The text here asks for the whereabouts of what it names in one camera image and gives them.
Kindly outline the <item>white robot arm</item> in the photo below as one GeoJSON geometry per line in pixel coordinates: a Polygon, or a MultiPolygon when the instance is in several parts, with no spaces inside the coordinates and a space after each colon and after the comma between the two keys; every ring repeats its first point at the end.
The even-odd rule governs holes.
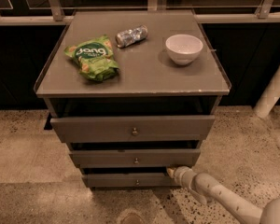
{"type": "Polygon", "coordinates": [[[273,199],[261,209],[207,173],[197,174],[187,166],[167,167],[167,173],[199,203],[220,203],[240,224],[280,224],[280,198],[273,199]]]}

